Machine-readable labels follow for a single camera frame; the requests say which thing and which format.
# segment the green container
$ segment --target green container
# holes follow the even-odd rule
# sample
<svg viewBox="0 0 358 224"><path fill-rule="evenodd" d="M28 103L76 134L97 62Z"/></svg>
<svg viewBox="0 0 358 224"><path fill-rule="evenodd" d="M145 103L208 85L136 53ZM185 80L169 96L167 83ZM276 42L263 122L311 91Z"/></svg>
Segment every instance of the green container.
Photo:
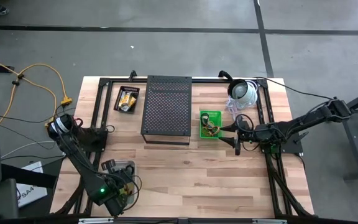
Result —
<svg viewBox="0 0 358 224"><path fill-rule="evenodd" d="M218 139L218 137L222 137L222 131L220 131L215 136L207 135L203 132L203 124L201 123L201 115L203 113L208 113L209 120L214 123L215 126L222 126L222 111L200 111L200 138L202 139Z"/></svg>

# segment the perforated metal box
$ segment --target perforated metal box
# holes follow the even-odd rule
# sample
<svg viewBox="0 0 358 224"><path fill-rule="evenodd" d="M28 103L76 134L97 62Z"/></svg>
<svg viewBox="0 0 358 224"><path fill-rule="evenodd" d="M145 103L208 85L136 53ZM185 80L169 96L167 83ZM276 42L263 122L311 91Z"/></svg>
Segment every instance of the perforated metal box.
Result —
<svg viewBox="0 0 358 224"><path fill-rule="evenodd" d="M147 77L140 133L146 143L189 145L191 77Z"/></svg>

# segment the yellow cable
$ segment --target yellow cable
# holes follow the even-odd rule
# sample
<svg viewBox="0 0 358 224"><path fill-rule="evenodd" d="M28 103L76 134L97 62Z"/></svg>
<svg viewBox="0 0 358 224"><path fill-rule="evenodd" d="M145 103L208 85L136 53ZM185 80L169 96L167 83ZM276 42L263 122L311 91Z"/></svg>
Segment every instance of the yellow cable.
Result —
<svg viewBox="0 0 358 224"><path fill-rule="evenodd" d="M10 68L6 67L5 65L3 65L3 64L1 64L1 63L0 63L0 66L3 67L3 68L5 68L6 70L9 70L10 72L12 72L13 74L15 74L15 75L17 75L17 76L19 76L20 74L24 73L26 70L28 70L29 68L32 68L32 67L34 67L34 66L44 66L44 67L48 67L48 68L50 68L51 70L53 70L53 71L59 76L59 79L60 79L60 81L61 81L61 83L62 83L63 94L64 94L64 98L63 98L62 103L65 102L65 101L69 101L70 103L72 102L72 99L69 98L69 97L67 97L67 95L66 95L66 89L65 89L65 86L64 86L64 82L63 82L62 76L61 76L61 75L59 74L59 72L58 72L56 69L54 69L52 66L47 65L47 64L42 64L42 63L33 64L33 65L30 65L30 66L28 66L27 68L23 69L20 73L17 73L17 72L15 72L15 71L11 70ZM34 83L34 82L32 82L32 81L26 79L26 78L23 78L23 79L24 79L25 81L27 81L28 83L30 83L31 85L36 86L36 87L39 87L39 88L43 88L44 90L46 90L46 91L48 91L50 94L52 94L53 99L54 99L54 101L55 101L55 107L54 107L53 115L52 115L52 117L53 117L53 116L55 115L55 111L56 111L56 108L57 108L57 99L56 99L56 95L53 93L53 91L50 90L50 89L48 89L48 88L45 87L45 86L38 85L38 84L36 84L36 83ZM9 112L9 110L11 109L15 89L16 89L16 86L14 85L14 87L13 87L13 89L12 89L12 93L11 93L11 100L10 100L10 102L9 102L9 105L8 105L8 107L7 107L7 110L6 110L5 113L4 113L4 116L6 116L6 115L8 114L8 112Z"/></svg>

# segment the wooden table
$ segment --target wooden table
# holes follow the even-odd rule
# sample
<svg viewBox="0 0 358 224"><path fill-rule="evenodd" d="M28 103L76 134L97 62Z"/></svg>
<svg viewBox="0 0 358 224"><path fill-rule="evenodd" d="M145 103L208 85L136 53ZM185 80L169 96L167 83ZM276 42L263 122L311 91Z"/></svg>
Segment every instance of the wooden table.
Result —
<svg viewBox="0 0 358 224"><path fill-rule="evenodd" d="M84 121L84 127L91 123L99 78L83 79L75 117ZM276 78L275 81L283 83L281 78ZM135 114L122 114L113 110L121 85L140 88ZM231 114L226 110L227 84L193 84L189 146L144 143L140 126L145 88L145 83L115 83L112 91L107 125L114 125L116 131L109 134L101 163L110 159L133 160L143 180L139 201L123 217L273 217L264 155L259 150L242 150L240 156L235 156L234 149L225 142L200 139L200 110L223 111L223 124L233 122ZM291 111L285 88L272 82L268 83L268 88L275 120L290 120ZM243 112L255 124L259 123L256 106ZM230 137L231 134L233 133L225 132L225 136ZM283 164L288 187L302 206L313 213L301 161L294 155L284 154ZM62 207L76 189L79 179L71 162L64 160L51 212ZM285 211L281 191L278 191L278 195L280 208ZM104 205L99 207L94 204L92 216L110 215Z"/></svg>

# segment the white paper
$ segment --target white paper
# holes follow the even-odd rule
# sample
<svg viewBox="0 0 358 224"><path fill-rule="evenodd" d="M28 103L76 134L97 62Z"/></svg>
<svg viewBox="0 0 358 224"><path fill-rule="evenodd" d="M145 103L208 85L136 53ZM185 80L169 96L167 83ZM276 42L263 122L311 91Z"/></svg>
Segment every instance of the white paper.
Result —
<svg viewBox="0 0 358 224"><path fill-rule="evenodd" d="M41 166L42 166L41 162L38 161L28 166L25 166L22 169L26 169L26 170L34 169L33 170L34 172L43 173ZM17 201L17 203L19 204L19 208L48 195L47 189L45 187L36 187L27 184L16 184L16 187L21 194L21 198Z"/></svg>

